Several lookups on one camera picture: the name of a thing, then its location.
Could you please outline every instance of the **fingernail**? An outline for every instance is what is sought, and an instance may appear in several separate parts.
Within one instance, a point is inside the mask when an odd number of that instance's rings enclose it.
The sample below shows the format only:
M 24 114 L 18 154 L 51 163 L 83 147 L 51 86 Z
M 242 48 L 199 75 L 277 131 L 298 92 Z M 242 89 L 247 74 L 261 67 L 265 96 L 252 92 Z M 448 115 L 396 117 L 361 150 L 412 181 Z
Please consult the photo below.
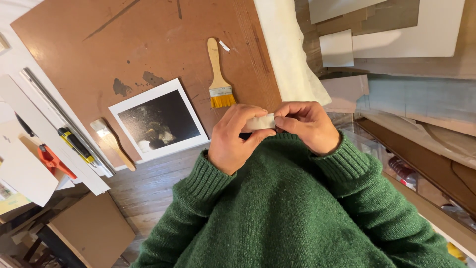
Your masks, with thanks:
M 274 124 L 276 124 L 277 126 L 280 126 L 283 124 L 283 117 L 282 116 L 276 116 L 276 118 L 274 119 Z

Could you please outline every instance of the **orange spring clamp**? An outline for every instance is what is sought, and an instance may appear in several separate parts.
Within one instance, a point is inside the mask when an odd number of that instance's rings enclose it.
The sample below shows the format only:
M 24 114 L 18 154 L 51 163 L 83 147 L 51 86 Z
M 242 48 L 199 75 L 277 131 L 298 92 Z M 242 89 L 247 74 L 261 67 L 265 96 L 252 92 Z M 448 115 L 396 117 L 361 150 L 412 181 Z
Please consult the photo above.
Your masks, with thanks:
M 69 168 L 63 164 L 63 162 L 48 148 L 45 144 L 38 147 L 38 155 L 40 161 L 46 165 L 46 168 L 55 175 L 55 169 L 59 169 L 72 179 L 76 179 L 77 176 L 69 170 Z

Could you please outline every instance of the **sweater sleeve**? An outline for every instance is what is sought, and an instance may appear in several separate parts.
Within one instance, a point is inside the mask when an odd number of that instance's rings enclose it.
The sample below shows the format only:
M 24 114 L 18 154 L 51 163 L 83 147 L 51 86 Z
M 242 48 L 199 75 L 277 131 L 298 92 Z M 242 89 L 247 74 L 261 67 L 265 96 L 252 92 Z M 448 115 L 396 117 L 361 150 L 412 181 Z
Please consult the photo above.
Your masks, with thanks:
M 191 174 L 172 188 L 170 206 L 142 243 L 132 268 L 173 267 L 210 216 L 217 197 L 233 180 L 206 158 L 198 157 Z
M 311 159 L 326 176 L 331 194 L 397 267 L 465 267 L 448 253 L 446 240 L 381 175 L 382 164 L 357 150 L 347 137 L 331 155 Z

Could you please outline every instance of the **black and white photograph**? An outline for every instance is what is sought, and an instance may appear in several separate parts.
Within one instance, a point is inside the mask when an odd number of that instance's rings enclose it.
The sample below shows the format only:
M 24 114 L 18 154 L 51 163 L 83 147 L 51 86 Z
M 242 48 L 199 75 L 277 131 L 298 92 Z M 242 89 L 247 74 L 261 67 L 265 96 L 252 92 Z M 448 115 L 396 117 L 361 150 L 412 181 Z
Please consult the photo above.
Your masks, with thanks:
M 109 109 L 144 160 L 208 141 L 178 79 Z

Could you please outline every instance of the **paint brush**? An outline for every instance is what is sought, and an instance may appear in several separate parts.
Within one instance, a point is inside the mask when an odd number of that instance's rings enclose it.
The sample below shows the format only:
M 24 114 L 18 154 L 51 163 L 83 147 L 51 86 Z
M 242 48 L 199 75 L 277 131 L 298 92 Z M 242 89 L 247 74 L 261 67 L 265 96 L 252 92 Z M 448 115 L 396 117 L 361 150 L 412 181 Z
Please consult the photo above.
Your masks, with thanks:
M 235 104 L 235 98 L 231 91 L 231 85 L 225 82 L 221 75 L 220 57 L 218 54 L 218 44 L 215 38 L 211 37 L 207 42 L 208 55 L 210 56 L 213 68 L 213 83 L 210 89 L 210 102 L 212 108 L 221 108 Z
M 99 135 L 101 140 L 103 140 L 107 145 L 109 145 L 109 147 L 111 147 L 112 149 L 114 149 L 114 151 L 116 151 L 116 153 L 120 156 L 122 161 L 124 161 L 126 166 L 131 171 L 136 171 L 136 166 L 129 159 L 129 157 L 124 152 L 124 150 L 121 148 L 121 146 L 119 145 L 118 139 L 112 133 L 111 129 L 109 129 L 108 124 L 106 123 L 106 121 L 102 118 L 99 118 L 98 120 L 93 121 L 90 125 L 96 131 L 96 133 Z

